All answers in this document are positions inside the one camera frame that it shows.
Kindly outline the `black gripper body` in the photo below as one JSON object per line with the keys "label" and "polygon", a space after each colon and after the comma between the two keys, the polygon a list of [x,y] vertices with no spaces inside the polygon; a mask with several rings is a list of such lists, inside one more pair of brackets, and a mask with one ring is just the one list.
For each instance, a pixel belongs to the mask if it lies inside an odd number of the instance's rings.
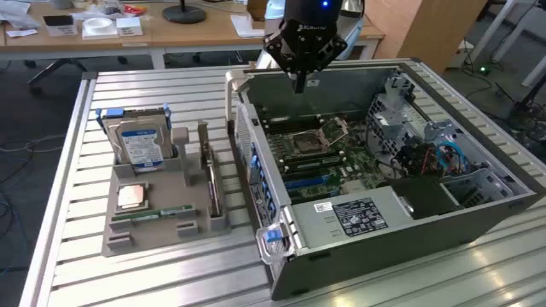
{"label": "black gripper body", "polygon": [[286,1],[281,33],[296,54],[300,69],[301,37],[322,36],[332,40],[338,35],[337,21],[342,9],[341,1]]}

